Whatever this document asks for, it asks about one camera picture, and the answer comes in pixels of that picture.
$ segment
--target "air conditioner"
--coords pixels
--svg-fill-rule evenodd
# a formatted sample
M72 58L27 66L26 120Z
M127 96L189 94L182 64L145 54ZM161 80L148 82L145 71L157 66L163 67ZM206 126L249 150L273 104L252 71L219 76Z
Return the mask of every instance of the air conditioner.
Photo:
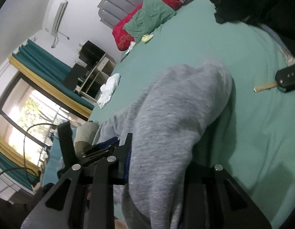
M66 0L55 0L51 6L46 23L46 31L49 32L52 36L57 35L66 6Z

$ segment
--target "car key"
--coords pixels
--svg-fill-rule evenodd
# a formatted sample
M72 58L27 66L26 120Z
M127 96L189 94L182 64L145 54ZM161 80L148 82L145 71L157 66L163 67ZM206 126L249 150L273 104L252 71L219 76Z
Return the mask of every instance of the car key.
M274 87L278 87L282 92L289 92L295 89L295 64L277 71L275 81L255 87L253 91L258 93Z

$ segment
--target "black cable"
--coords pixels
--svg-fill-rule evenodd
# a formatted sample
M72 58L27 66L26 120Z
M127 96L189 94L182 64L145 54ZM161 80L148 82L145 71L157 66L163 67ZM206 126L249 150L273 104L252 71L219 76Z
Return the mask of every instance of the black cable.
M37 175L36 175L36 173L34 172L34 170L32 170L32 169L30 169L30 168L27 168L27 167L14 167L14 168L6 169L6 170L0 172L0 176L1 176L2 174L4 174L4 173L10 171L10 170L17 170L17 169L26 169L26 170L30 170L30 171L32 171L32 172L34 173L34 175L37 177Z
M57 128L57 125L55 125L55 124L51 124L51 123L39 123L39 124L35 124L35 125L32 125L31 127L29 127L29 128L27 129L26 133L25 133L25 137L24 137L24 146L23 146L23 153L24 153L24 167L23 167L23 169L25 170L25 172L26 172L26 176L27 176L27 179L28 179L28 181L29 181L29 183L30 183L31 185L33 185L33 183L30 181L29 176L28 176L28 172L27 172L27 170L31 170L31 169L29 169L29 168L26 167L25 140L26 140L26 136L27 136L28 131L29 131L32 127L40 126L40 125L49 125L49 126L51 126L53 129L56 129L56 128Z

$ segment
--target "white cloth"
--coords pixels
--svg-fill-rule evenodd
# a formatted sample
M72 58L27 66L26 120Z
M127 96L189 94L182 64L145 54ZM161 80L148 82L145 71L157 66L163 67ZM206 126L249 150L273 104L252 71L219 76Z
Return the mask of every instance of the white cloth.
M106 103L111 99L112 94L114 93L116 87L119 84L120 74L116 73L113 76L109 77L106 84L103 84L100 88L101 96L97 101L97 104L100 108L103 108Z

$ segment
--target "metal key blade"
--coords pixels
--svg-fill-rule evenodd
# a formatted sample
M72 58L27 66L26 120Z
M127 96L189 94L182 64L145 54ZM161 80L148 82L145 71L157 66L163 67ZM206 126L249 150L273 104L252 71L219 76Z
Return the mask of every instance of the metal key blade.
M258 93L258 92L261 92L261 91L264 91L264 90L267 90L267 89L272 89L274 87L278 86L277 82L276 81L273 81L271 83L267 83L267 84L264 84L264 85L261 85L261 86L258 86L258 87L255 87L253 89L253 91L255 93Z

